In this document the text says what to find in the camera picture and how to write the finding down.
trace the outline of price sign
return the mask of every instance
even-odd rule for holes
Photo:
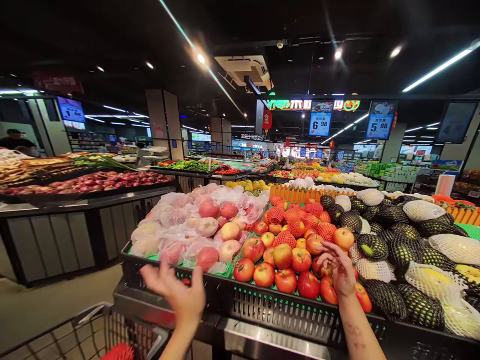
[[[388,140],[396,109],[396,101],[372,101],[365,137],[367,139]]]
[[[334,103],[332,101],[318,101],[312,105],[308,134],[310,136],[329,136]]]

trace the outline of fruit display bin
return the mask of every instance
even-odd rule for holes
[[[139,270],[160,266],[154,259],[129,254],[129,241],[120,253],[127,286],[148,291]],[[192,269],[173,266],[176,276],[188,282]],[[254,283],[204,273],[205,310],[222,317],[245,321],[316,344],[346,350],[339,309],[328,303],[279,292]],[[388,359],[471,359],[480,343],[454,334],[366,314]]]

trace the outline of digital display screen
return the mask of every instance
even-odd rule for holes
[[[476,107],[476,102],[449,103],[436,141],[453,144],[463,143]]]
[[[308,130],[310,136],[329,136],[333,110],[333,101],[317,101],[312,104]]]
[[[367,139],[388,140],[396,109],[396,101],[372,101],[365,137]]]
[[[60,96],[57,96],[56,99],[63,120],[78,123],[85,122],[84,109],[82,108],[82,103],[80,101]]]

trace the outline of ceiling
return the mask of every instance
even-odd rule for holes
[[[58,0],[2,1],[0,13],[11,16],[0,22],[0,83],[31,86],[34,71],[60,69],[81,78],[84,94],[74,95],[83,100],[85,113],[98,114],[101,105],[109,105],[146,114],[144,91],[157,88],[178,96],[184,125],[204,129],[207,114],[225,114],[232,124],[253,125],[255,96],[242,86],[230,87],[219,76],[225,72],[214,56],[263,55],[278,94],[400,94],[480,38],[480,4],[462,1],[455,6],[438,0],[165,3],[240,111],[197,62],[159,0],[85,0],[69,6]],[[21,14],[21,22],[14,14]],[[284,42],[281,49],[278,40]],[[398,46],[400,53],[390,58]],[[338,48],[342,57],[335,60]],[[480,49],[409,94],[465,94],[479,84]],[[369,101],[363,101],[355,113],[336,114],[330,134],[364,115],[368,107]],[[444,107],[440,100],[401,101],[398,122],[407,123],[407,128],[435,123]],[[325,140],[307,137],[308,120],[299,112],[276,111],[268,137]],[[364,138],[365,132],[349,129],[335,141]]]

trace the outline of red apple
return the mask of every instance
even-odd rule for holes
[[[278,291],[292,294],[297,289],[297,276],[291,268],[278,270],[275,274],[275,285]]]
[[[254,227],[254,231],[257,236],[260,236],[263,233],[266,233],[268,230],[269,230],[269,226],[264,221],[257,222]]]
[[[286,243],[280,244],[273,249],[273,260],[276,267],[280,270],[289,268],[292,265],[292,258],[292,248]]]
[[[269,288],[275,281],[275,268],[268,262],[262,262],[253,271],[253,281],[256,285]]]
[[[339,227],[333,233],[333,242],[342,248],[343,251],[349,250],[355,242],[354,235],[345,227]]]
[[[320,294],[324,302],[338,305],[339,298],[337,297],[337,292],[334,289],[334,279],[332,277],[324,277],[320,281]]]
[[[295,247],[292,251],[293,259],[291,261],[291,268],[296,273],[308,271],[312,265],[312,256],[304,248]]]
[[[282,225],[280,224],[270,224],[268,225],[268,231],[273,235],[278,235],[282,231]]]
[[[310,271],[304,271],[298,276],[298,292],[307,299],[316,300],[320,295],[320,283]]]
[[[358,302],[361,305],[361,308],[365,313],[372,311],[372,301],[367,293],[367,290],[357,281],[355,284],[355,295],[358,299]]]
[[[265,251],[263,252],[263,261],[275,266],[274,247],[273,246],[267,247],[265,249]]]
[[[265,244],[265,247],[268,248],[269,246],[272,246],[274,241],[275,241],[275,235],[273,235],[271,232],[264,232],[260,236],[260,240],[263,241]]]
[[[255,271],[255,264],[249,258],[243,258],[235,264],[235,269],[233,270],[233,277],[237,281],[243,283],[249,282],[252,280]]]
[[[265,244],[258,237],[251,237],[243,243],[243,257],[256,263],[261,259],[265,251]]]
[[[318,251],[317,248],[319,246],[322,246],[321,241],[323,241],[323,240],[324,240],[324,238],[321,237],[319,234],[315,234],[315,233],[310,234],[306,238],[306,243],[305,243],[306,249],[312,255],[320,255],[321,251]]]

